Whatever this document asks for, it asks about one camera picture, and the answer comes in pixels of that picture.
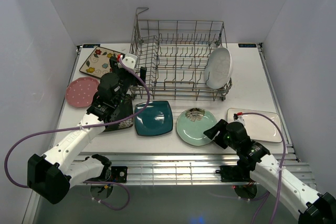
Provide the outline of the green round flower plate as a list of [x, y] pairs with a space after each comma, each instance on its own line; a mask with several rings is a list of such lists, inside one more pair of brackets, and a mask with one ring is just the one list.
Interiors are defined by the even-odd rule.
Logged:
[[217, 123], [216, 117], [210, 111], [202, 108], [190, 108], [183, 111], [176, 121], [176, 131], [179, 137], [192, 146], [204, 146], [212, 140], [204, 131]]

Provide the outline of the teal square plate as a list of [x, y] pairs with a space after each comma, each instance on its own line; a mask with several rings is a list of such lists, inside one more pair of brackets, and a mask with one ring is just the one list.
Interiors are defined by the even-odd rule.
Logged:
[[173, 114], [168, 101], [151, 101], [134, 117], [137, 135], [144, 137], [160, 136], [173, 130]]

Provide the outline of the white oval plate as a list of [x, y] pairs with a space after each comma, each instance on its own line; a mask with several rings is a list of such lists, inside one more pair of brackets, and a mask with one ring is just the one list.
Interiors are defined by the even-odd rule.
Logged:
[[205, 67], [205, 84], [211, 89], [222, 88], [231, 78], [233, 61], [229, 50], [220, 47], [211, 52]]

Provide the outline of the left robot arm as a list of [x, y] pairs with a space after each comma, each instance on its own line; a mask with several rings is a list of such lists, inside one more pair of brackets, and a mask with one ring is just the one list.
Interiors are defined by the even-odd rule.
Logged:
[[59, 203], [73, 186], [93, 179], [103, 183], [111, 177], [111, 162], [99, 154], [73, 164], [75, 158], [108, 127], [135, 117], [125, 114], [125, 100], [131, 86], [145, 86], [146, 68], [135, 70], [139, 57], [130, 53], [110, 58], [112, 72], [104, 74], [78, 125], [53, 148], [28, 160], [27, 185], [52, 204]]

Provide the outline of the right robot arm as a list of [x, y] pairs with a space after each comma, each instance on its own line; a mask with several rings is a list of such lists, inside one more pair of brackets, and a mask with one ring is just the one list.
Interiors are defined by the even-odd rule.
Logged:
[[204, 135], [222, 148], [235, 150], [238, 177], [262, 185], [298, 223], [335, 223], [335, 198], [330, 193], [321, 194], [288, 171], [268, 149], [249, 137], [241, 120], [220, 120]]

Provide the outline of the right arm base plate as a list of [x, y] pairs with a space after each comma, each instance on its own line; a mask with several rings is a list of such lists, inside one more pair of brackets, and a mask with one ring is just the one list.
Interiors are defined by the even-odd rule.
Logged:
[[220, 175], [221, 182], [250, 182], [249, 170], [238, 165], [222, 165], [215, 173]]

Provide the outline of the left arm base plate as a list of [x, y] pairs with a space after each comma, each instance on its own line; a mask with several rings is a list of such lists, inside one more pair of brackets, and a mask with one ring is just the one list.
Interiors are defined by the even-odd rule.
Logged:
[[127, 177], [128, 177], [127, 166], [111, 166], [106, 181], [115, 183], [126, 183]]

